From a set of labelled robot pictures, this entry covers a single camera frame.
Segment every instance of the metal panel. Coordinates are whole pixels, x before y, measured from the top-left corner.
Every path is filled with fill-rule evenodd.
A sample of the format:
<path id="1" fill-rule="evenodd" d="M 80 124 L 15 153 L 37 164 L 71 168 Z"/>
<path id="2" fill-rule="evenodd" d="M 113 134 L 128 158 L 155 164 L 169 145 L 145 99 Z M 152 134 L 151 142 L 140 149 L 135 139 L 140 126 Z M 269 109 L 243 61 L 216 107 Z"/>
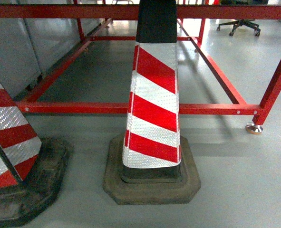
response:
<path id="1" fill-rule="evenodd" d="M 97 2 L 97 0 L 78 0 L 78 4 L 97 4 Z M 84 35 L 91 32 L 99 23 L 100 19 L 82 19 L 81 25 Z"/>
<path id="2" fill-rule="evenodd" d="M 21 4 L 71 4 L 70 0 L 20 0 Z M 26 19 L 40 69 L 46 72 L 78 42 L 75 19 Z"/>
<path id="3" fill-rule="evenodd" d="M 17 3 L 2 0 L 0 3 Z M 0 82 L 14 97 L 40 70 L 23 19 L 0 19 Z"/>

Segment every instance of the chair base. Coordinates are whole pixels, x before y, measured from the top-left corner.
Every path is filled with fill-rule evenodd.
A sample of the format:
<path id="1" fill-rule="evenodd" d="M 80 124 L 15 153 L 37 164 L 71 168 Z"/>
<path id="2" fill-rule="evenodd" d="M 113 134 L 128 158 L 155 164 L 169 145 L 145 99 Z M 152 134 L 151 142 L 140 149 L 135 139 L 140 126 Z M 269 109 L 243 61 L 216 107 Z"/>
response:
<path id="1" fill-rule="evenodd" d="M 217 27 L 217 31 L 221 30 L 221 26 L 223 25 L 233 25 L 233 29 L 232 31 L 229 33 L 229 36 L 233 36 L 234 33 L 235 33 L 235 30 L 238 28 L 238 27 L 241 27 L 241 26 L 247 26 L 249 28 L 252 28 L 254 29 L 254 35 L 256 37 L 259 37 L 260 36 L 260 33 L 261 33 L 261 30 L 259 29 L 259 25 L 256 24 L 256 23 L 253 23 L 252 21 L 254 20 L 245 20 L 245 19 L 241 19 L 241 20 L 235 20 L 235 21 L 231 21 L 231 22 L 227 22 L 227 23 L 222 23 L 222 24 L 219 24 L 218 27 Z"/>

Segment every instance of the red metal leg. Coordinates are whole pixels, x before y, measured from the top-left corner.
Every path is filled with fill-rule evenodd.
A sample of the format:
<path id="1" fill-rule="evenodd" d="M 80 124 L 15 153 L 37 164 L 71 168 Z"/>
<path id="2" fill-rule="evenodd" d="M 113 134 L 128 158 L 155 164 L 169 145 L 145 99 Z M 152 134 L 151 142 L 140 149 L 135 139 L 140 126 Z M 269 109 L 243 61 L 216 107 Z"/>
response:
<path id="1" fill-rule="evenodd" d="M 263 125 L 281 91 L 281 60 L 261 100 L 262 113 L 253 118 L 255 125 Z"/>
<path id="2" fill-rule="evenodd" d="M 78 0 L 74 0 L 74 5 L 78 5 Z M 85 36 L 84 36 L 84 33 L 83 33 L 83 29 L 82 29 L 81 19 L 80 18 L 77 18 L 77 26 L 78 26 L 80 40 L 83 41 L 85 39 Z"/>
<path id="3" fill-rule="evenodd" d="M 205 0 L 205 5 L 209 5 L 209 0 Z M 205 23 L 206 23 L 206 19 L 202 19 L 201 22 L 201 28 L 199 29 L 199 35 L 198 35 L 198 44 L 201 45 L 202 41 L 203 41 L 203 32 L 205 29 Z"/>
<path id="4" fill-rule="evenodd" d="M 45 91 L 56 81 L 56 79 L 63 74 L 63 72 L 77 59 L 82 51 L 92 42 L 91 38 L 98 35 L 101 30 L 104 29 L 110 22 L 111 19 L 108 19 L 92 36 L 87 37 L 84 41 L 82 41 L 76 48 L 76 51 L 67 56 L 59 67 L 57 67 L 50 75 L 44 78 L 39 85 L 37 85 L 25 96 L 23 101 L 35 102 L 38 100 L 38 98 L 45 93 Z"/>

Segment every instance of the black cone top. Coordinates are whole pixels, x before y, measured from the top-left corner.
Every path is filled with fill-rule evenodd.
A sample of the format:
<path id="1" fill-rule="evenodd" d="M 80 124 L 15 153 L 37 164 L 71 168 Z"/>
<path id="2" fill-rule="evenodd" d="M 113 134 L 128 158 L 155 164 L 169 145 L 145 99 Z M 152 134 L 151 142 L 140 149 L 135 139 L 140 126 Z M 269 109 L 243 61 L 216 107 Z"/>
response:
<path id="1" fill-rule="evenodd" d="M 136 41 L 176 43 L 176 19 L 175 0 L 140 0 Z"/>

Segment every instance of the metal leveling foot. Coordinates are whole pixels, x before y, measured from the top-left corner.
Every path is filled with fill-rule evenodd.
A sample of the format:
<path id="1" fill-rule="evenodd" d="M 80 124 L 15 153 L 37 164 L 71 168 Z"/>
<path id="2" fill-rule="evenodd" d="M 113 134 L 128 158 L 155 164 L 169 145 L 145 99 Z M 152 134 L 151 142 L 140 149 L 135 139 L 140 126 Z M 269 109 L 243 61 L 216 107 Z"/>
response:
<path id="1" fill-rule="evenodd" d="M 255 125 L 254 123 L 248 123 L 245 127 L 245 129 L 250 134 L 261 134 L 263 132 L 263 128 L 260 125 Z"/>

